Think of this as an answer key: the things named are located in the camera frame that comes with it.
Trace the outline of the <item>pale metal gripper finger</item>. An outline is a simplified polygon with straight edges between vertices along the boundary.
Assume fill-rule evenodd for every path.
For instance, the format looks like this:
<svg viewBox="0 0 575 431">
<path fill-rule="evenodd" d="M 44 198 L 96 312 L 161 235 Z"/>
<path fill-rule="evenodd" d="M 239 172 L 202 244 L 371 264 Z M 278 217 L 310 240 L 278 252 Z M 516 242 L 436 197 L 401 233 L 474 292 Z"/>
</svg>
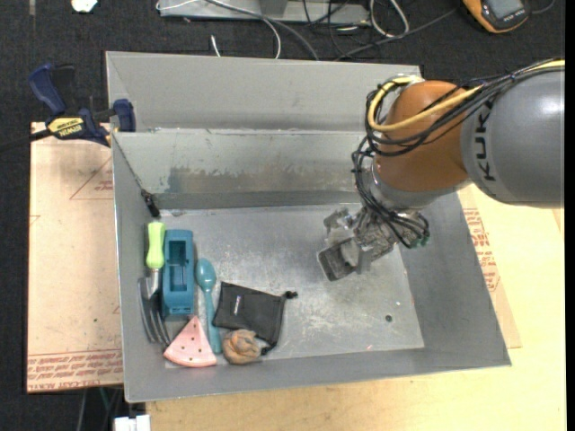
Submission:
<svg viewBox="0 0 575 431">
<path fill-rule="evenodd" d="M 361 273 L 359 253 L 358 242 L 349 238 L 319 251 L 317 258 L 327 279 L 337 281 L 353 273 Z"/>
<path fill-rule="evenodd" d="M 351 213 L 347 207 L 338 207 L 323 219 L 327 242 L 344 242 L 357 237 L 359 213 Z"/>
</svg>

